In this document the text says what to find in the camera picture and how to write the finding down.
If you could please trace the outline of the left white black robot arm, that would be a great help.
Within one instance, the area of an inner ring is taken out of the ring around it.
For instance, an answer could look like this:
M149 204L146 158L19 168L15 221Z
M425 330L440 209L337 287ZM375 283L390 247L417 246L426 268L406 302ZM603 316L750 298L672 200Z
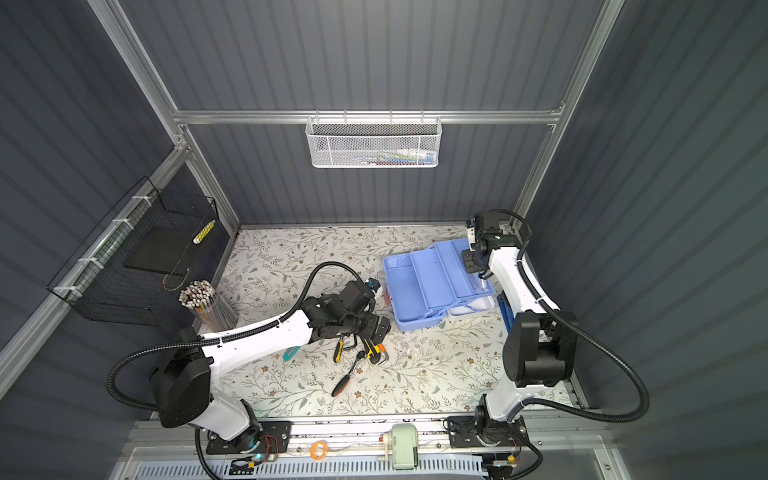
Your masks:
M378 363L378 347L391 330L388 318L376 313L381 283L355 274L338 293L312 296L305 282L296 302L284 313L245 327L197 335L185 329L175 342L133 352L109 371L106 390L116 401L158 413L165 428L191 425L216 435L236 452L266 447L267 434L251 405L222 392L222 376L271 354L316 343L342 342L351 337L362 356ZM150 373L153 399L137 400L121 392L117 376L128 364L158 357Z

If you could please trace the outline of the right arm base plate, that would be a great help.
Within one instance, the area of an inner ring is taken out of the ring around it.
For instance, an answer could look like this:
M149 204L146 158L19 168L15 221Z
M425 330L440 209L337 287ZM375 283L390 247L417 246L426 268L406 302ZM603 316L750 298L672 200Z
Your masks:
M524 423L506 423L491 420L478 427L473 416L449 416L442 420L452 448L522 448L522 439L528 440Z

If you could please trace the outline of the white blue tool box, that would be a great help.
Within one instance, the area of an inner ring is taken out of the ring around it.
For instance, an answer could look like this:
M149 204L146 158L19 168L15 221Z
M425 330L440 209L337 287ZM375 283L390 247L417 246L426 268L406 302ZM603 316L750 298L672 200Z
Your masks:
M383 259L387 293L400 331L435 327L447 316L458 318L494 307L492 284L465 269L462 253L468 249L468 240L460 238Z

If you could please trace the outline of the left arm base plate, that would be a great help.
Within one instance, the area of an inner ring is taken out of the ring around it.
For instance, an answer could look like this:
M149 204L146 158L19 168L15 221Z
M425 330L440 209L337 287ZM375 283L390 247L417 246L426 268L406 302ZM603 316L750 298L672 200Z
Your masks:
M205 453L208 455L277 455L287 451L293 423L290 421L260 421L232 440L207 433Z

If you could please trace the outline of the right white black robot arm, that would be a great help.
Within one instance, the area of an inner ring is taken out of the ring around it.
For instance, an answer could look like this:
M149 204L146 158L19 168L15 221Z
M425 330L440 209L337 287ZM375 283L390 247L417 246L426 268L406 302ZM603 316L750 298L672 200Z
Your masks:
M502 288L499 307L509 324L502 349L504 375L475 408L477 436L491 441L503 423L513 425L531 405L603 423L630 423L645 416L651 398L639 374L580 328L575 315L559 309L541 287L528 262L533 230L525 218L510 210L491 209L475 214L466 227L465 269L498 280ZM625 413L599 413L539 396L540 391L571 378L579 341L594 347L626 374L638 394L636 407Z

